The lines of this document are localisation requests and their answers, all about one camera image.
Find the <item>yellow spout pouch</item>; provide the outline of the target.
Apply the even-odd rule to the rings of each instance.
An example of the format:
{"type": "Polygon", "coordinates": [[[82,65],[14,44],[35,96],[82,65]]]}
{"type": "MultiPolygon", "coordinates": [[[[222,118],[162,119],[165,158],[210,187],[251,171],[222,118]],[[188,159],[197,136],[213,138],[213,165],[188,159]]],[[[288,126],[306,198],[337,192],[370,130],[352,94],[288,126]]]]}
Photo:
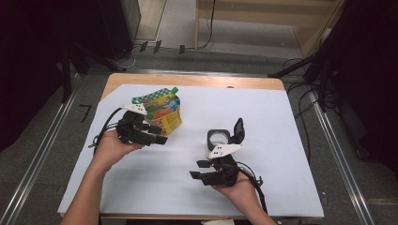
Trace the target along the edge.
{"type": "Polygon", "coordinates": [[[161,135],[169,135],[182,123],[180,98],[176,95],[177,92],[177,87],[162,88],[145,96],[134,97],[131,102],[142,103],[147,111],[145,116],[147,123],[161,128],[161,135]]]}

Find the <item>person's right hand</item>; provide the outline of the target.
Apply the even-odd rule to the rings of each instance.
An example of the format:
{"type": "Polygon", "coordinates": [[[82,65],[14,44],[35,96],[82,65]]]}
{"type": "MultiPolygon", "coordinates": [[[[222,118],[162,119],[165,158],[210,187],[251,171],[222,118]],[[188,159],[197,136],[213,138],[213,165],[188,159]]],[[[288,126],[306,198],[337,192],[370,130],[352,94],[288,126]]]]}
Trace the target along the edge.
{"type": "Polygon", "coordinates": [[[232,187],[213,186],[213,188],[224,195],[247,218],[253,218],[263,213],[255,189],[249,178],[243,173],[238,174],[237,181],[232,187]]]}

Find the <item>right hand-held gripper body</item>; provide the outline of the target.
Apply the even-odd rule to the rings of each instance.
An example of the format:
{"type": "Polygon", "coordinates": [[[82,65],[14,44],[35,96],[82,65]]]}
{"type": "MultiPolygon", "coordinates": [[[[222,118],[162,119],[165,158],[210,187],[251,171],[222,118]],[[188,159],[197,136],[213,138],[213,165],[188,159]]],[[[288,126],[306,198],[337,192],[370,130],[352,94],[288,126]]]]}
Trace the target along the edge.
{"type": "Polygon", "coordinates": [[[200,180],[205,186],[231,187],[235,184],[237,181],[238,166],[232,154],[226,157],[207,158],[211,162],[210,167],[213,167],[215,171],[202,173],[203,178],[200,180]]]}

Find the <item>black tripod stand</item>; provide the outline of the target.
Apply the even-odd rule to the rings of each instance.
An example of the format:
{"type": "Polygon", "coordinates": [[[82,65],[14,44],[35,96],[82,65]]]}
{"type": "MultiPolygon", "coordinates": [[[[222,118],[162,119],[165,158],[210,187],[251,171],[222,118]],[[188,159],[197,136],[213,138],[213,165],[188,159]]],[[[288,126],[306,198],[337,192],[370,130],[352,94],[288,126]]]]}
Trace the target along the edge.
{"type": "Polygon", "coordinates": [[[342,10],[342,13],[331,29],[329,35],[321,44],[318,45],[319,49],[316,52],[304,59],[301,59],[290,67],[284,68],[283,70],[273,74],[268,74],[269,78],[280,79],[290,72],[309,65],[303,78],[307,84],[313,83],[316,78],[320,79],[317,102],[323,113],[326,111],[327,90],[333,74],[334,58],[341,49],[340,40],[343,37],[344,27],[347,24],[346,17],[350,14],[349,6],[350,0],[338,0],[338,7],[342,10]]]}

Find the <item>black upright stand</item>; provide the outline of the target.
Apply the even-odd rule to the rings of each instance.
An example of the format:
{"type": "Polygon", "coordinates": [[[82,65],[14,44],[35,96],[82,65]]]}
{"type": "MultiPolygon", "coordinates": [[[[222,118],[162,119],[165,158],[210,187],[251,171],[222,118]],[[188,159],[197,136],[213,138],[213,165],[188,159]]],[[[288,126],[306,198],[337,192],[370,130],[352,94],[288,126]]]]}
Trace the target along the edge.
{"type": "Polygon", "coordinates": [[[84,59],[84,49],[76,44],[66,45],[61,53],[61,59],[63,75],[62,103],[65,103],[71,95],[70,66],[74,66],[78,73],[86,74],[89,70],[89,65],[84,59]]]}

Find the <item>person's left hand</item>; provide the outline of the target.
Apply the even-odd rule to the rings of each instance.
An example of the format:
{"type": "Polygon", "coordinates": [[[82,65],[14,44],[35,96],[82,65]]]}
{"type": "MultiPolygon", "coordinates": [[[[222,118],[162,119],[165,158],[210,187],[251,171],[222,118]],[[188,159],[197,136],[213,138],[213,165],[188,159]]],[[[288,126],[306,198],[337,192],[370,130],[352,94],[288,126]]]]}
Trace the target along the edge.
{"type": "Polygon", "coordinates": [[[115,130],[107,131],[99,142],[91,165],[96,171],[107,173],[125,155],[142,148],[141,144],[121,142],[115,130]]]}

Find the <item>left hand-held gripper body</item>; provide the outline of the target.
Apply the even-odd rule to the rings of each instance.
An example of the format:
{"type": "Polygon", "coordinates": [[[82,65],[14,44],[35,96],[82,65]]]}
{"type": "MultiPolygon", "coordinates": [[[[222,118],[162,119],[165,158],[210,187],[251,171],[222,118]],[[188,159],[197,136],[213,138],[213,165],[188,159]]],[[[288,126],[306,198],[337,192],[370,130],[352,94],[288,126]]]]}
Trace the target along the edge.
{"type": "Polygon", "coordinates": [[[116,131],[121,142],[138,143],[141,145],[150,145],[156,141],[154,135],[146,133],[150,125],[145,124],[147,111],[145,106],[140,104],[122,105],[126,110],[123,117],[117,122],[116,131]]]}

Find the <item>white paper sheet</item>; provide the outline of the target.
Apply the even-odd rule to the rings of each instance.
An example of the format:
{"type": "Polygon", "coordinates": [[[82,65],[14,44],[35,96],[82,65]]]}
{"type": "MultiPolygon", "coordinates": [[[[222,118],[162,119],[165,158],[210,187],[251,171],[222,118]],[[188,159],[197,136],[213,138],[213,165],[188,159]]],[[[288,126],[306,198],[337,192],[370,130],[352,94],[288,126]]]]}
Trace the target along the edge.
{"type": "Polygon", "coordinates": [[[106,217],[241,218],[219,192],[191,178],[207,156],[207,133],[241,119],[242,149],[234,159],[262,177],[268,214],[324,215],[287,94],[283,90],[180,86],[181,125],[164,145],[123,157],[107,172],[100,211],[106,217]]]}

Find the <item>small white cloth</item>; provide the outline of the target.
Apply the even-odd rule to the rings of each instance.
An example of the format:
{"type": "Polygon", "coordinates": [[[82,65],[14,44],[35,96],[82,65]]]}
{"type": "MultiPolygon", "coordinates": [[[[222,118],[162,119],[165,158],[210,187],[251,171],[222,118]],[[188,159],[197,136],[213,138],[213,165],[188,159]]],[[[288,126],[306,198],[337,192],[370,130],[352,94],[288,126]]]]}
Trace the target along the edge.
{"type": "Polygon", "coordinates": [[[236,225],[235,221],[229,219],[215,219],[215,220],[204,220],[200,222],[201,225],[236,225]]]}

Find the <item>light wooden frame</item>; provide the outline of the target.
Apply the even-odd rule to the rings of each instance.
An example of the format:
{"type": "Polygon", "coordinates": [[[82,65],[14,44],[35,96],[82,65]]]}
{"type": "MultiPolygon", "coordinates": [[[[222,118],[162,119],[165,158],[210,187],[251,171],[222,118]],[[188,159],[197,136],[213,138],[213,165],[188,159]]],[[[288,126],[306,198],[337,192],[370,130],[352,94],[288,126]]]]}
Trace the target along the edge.
{"type": "Polygon", "coordinates": [[[287,25],[304,56],[317,50],[325,32],[339,20],[346,0],[195,0],[194,48],[198,49],[199,20],[287,25]]]}

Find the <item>metal floor rail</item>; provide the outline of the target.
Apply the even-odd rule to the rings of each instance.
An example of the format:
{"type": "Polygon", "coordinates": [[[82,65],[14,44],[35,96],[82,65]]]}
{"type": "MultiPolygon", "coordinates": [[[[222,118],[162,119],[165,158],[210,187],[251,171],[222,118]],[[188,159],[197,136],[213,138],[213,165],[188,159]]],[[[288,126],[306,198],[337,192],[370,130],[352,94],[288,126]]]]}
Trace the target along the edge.
{"type": "Polygon", "coordinates": [[[322,225],[375,225],[360,185],[338,140],[337,130],[326,112],[322,112],[315,91],[305,100],[312,105],[306,123],[310,167],[324,209],[322,225]]]}
{"type": "Polygon", "coordinates": [[[57,108],[56,115],[46,130],[45,135],[41,139],[35,155],[33,155],[32,160],[29,162],[29,166],[23,174],[23,178],[16,186],[12,193],[12,197],[7,204],[7,208],[0,216],[0,225],[13,225],[20,214],[31,189],[37,180],[38,174],[51,151],[57,134],[69,113],[69,109],[73,104],[81,79],[82,78],[78,73],[75,73],[72,76],[71,94],[57,108]]]}

